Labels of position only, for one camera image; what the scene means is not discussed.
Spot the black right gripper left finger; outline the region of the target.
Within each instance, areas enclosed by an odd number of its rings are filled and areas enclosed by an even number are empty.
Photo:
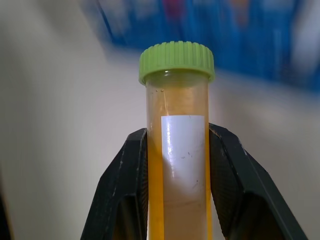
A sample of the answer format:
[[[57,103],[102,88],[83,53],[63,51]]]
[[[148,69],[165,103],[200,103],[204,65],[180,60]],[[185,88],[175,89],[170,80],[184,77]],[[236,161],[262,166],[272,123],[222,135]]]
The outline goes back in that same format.
[[[147,130],[125,140],[98,182],[82,240],[145,240],[148,229]]]

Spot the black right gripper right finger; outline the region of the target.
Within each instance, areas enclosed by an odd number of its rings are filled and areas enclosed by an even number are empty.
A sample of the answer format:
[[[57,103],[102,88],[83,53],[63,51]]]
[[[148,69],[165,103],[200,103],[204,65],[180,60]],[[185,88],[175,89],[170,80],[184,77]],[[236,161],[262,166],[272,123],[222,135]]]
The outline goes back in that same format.
[[[210,184],[226,240],[305,240],[269,173],[224,127],[209,124]]]

